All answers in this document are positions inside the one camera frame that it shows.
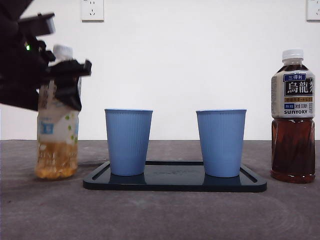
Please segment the tray rim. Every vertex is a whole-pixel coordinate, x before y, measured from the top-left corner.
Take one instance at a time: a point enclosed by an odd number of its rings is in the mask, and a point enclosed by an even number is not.
[[[146,165],[159,166],[203,166],[203,161],[180,161],[166,160],[156,161],[147,160]],[[242,185],[238,190],[234,190],[234,186],[214,186],[210,185],[167,185],[167,184],[131,184],[131,183],[102,183],[97,182],[93,178],[98,174],[102,174],[102,170],[110,167],[110,161],[107,160],[88,175],[83,178],[82,186],[88,190],[108,190],[108,191],[167,191],[167,192],[231,192],[231,193],[259,193],[267,190],[267,181],[252,171],[250,168],[241,164],[240,171],[247,177],[253,178],[256,182],[252,184]]]

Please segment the gray carpet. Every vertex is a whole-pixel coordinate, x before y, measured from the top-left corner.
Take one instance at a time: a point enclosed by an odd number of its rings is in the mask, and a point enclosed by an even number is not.
[[[271,178],[270,141],[244,143],[242,163],[267,180],[260,193],[87,190],[82,179],[108,159],[106,141],[79,141],[78,172],[53,182],[34,176],[36,146],[0,142],[1,240],[320,239],[319,176]],[[200,143],[150,141],[147,158],[201,161]]]

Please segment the bottle label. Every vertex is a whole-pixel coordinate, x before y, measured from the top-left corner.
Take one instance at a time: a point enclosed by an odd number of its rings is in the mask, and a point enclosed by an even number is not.
[[[74,145],[78,142],[79,111],[59,101],[56,90],[54,80],[39,90],[37,139],[39,143]]]
[[[315,76],[310,72],[278,72],[271,79],[273,118],[313,118]]]

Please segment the electrical outlet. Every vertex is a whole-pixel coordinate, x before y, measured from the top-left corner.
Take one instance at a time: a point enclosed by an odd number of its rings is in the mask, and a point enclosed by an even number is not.
[[[104,0],[81,0],[83,22],[103,22],[104,19]]]
[[[320,0],[306,0],[306,20],[320,21]]]

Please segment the bottle cap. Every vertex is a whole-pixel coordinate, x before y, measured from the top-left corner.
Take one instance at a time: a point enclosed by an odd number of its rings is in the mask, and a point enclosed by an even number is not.
[[[301,48],[285,50],[282,53],[282,61],[286,59],[304,59],[304,51]]]
[[[56,59],[70,60],[72,59],[73,51],[71,47],[55,44],[53,46],[53,55],[55,55]]]

